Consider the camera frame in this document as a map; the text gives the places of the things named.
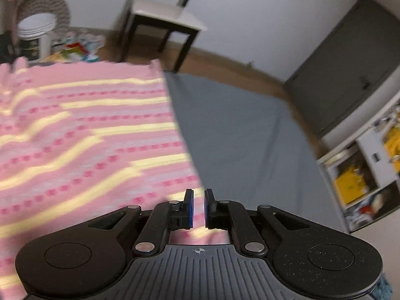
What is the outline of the pink striped knit sweater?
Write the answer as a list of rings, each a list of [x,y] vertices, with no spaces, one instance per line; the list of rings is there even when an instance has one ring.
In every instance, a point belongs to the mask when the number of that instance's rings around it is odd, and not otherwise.
[[[194,190],[194,228],[176,244],[223,244],[204,223],[202,182],[158,60],[1,65],[1,298],[22,299],[18,251],[121,207]]]

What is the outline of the grey bed sheet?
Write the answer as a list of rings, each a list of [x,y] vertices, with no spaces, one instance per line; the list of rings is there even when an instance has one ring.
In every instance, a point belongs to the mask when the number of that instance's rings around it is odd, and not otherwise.
[[[272,205],[345,231],[309,139],[282,99],[189,74],[165,78],[194,166],[217,199]]]

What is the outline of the white shelf unit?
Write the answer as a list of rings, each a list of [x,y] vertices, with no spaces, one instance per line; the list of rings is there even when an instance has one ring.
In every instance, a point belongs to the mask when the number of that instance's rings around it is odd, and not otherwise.
[[[353,233],[399,209],[399,94],[318,160]]]

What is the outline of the pile of colourful clutter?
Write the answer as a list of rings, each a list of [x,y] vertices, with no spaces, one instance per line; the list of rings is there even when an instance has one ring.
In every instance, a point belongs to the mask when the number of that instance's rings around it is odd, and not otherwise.
[[[69,31],[64,36],[52,34],[50,37],[50,55],[43,62],[100,62],[98,51],[106,43],[104,35],[95,35],[84,30]]]

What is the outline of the white black wooden chair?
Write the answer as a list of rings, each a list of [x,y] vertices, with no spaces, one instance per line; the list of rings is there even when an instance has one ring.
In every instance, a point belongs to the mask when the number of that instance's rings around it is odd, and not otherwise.
[[[177,73],[197,35],[207,30],[201,20],[186,10],[188,2],[189,0],[178,0],[177,3],[170,4],[158,0],[127,0],[127,12],[118,37],[118,44],[122,45],[119,61],[126,61],[138,27],[163,29],[166,34],[159,45],[159,53],[164,51],[172,33],[187,36],[173,67],[173,72]]]

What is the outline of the dark grey door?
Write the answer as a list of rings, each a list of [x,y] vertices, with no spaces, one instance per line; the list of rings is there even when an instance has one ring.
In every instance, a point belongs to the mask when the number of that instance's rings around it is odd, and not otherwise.
[[[284,88],[322,138],[398,66],[399,19],[375,0],[358,0]]]

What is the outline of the white plastic bucket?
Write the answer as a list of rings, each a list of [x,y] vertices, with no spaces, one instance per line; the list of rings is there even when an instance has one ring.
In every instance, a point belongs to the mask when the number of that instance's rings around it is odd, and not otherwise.
[[[18,23],[20,54],[29,61],[39,61],[50,55],[51,36],[56,27],[53,13],[30,15]]]

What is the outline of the woven round basket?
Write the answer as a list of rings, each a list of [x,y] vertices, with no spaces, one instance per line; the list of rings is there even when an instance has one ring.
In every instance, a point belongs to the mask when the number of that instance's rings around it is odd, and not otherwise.
[[[67,34],[70,28],[71,15],[66,0],[24,0],[17,9],[17,23],[40,13],[55,15],[56,25],[53,32],[60,37]]]

